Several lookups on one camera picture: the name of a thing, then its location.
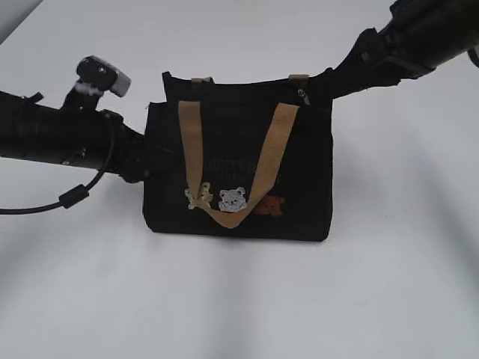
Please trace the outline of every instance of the zipper pull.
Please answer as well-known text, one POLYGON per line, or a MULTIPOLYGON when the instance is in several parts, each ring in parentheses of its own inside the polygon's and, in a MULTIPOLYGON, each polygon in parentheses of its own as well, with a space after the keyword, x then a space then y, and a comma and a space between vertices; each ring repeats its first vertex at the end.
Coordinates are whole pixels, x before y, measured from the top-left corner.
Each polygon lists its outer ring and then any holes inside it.
POLYGON ((299 95, 299 97, 301 97, 302 100, 305 102, 305 105, 311 106, 311 102, 309 101, 309 97, 308 97, 308 95, 306 94, 306 92, 305 92, 302 88, 300 88, 300 89, 298 90, 298 95, 299 95))

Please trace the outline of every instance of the bear patch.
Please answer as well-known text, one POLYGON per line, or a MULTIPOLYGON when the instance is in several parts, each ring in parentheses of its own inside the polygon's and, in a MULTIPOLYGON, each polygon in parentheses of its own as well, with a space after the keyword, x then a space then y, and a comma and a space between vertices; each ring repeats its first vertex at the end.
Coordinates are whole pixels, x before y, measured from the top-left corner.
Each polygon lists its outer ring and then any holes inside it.
POLYGON ((246 190, 243 187, 232 189, 230 191, 222 189, 219 192, 221 202, 218 203, 219 209, 222 212, 236 213, 248 205, 245 199, 246 190))
POLYGON ((274 217, 280 217, 283 215, 281 205, 284 202, 286 202, 286 200, 283 197, 276 197, 267 194, 254 208, 253 213, 255 215, 272 215, 274 217))

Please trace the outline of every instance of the tan bag handle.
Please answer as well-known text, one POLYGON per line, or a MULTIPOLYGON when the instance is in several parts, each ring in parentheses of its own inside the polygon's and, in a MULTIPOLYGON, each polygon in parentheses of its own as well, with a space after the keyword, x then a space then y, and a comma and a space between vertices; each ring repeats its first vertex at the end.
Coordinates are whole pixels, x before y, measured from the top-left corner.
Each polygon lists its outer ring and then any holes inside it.
POLYGON ((205 202, 198 200, 203 176, 201 103, 180 101, 178 103, 178 118, 185 153, 186 181, 194 204, 206 211, 223 227, 238 227, 274 186, 298 109, 299 106, 285 103, 279 103, 276 107, 261 149, 248 205, 238 212, 229 213, 211 209, 205 202))

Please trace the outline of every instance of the white backdrop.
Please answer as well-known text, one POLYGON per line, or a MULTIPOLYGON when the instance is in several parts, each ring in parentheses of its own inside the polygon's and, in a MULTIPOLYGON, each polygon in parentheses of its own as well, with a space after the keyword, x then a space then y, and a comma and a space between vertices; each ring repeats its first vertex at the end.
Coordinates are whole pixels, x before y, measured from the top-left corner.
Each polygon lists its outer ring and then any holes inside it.
MULTIPOLYGON (((86 55, 132 77, 102 106, 142 131, 161 72, 256 82, 339 64, 383 0, 45 0, 0 46, 0 89, 58 107, 86 55)), ((0 358, 479 358, 479 71, 466 56, 339 99, 321 245, 151 233, 107 176, 69 211, 0 218, 0 358)), ((0 161, 3 207, 93 171, 0 161)))

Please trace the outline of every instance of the black cable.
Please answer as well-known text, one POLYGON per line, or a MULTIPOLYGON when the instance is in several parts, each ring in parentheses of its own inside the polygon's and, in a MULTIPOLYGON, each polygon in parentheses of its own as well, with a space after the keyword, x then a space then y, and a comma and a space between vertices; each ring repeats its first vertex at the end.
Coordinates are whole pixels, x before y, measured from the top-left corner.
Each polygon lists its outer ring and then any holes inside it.
POLYGON ((34 213, 42 213, 57 209, 60 207, 70 208, 74 204, 77 204, 79 201, 84 200, 88 197, 88 192, 101 180, 103 175, 106 173, 110 162, 113 158, 113 152, 115 151, 115 129, 113 128, 112 122, 104 117, 108 124, 110 132, 110 147, 108 155, 106 156, 105 163, 98 170, 97 175, 87 184, 87 185, 78 185, 75 188, 72 188, 70 191, 64 193, 59 197, 59 201, 55 203, 48 204, 46 206, 32 207, 32 208, 20 208, 20 209, 0 209, 0 215, 31 215, 34 213))

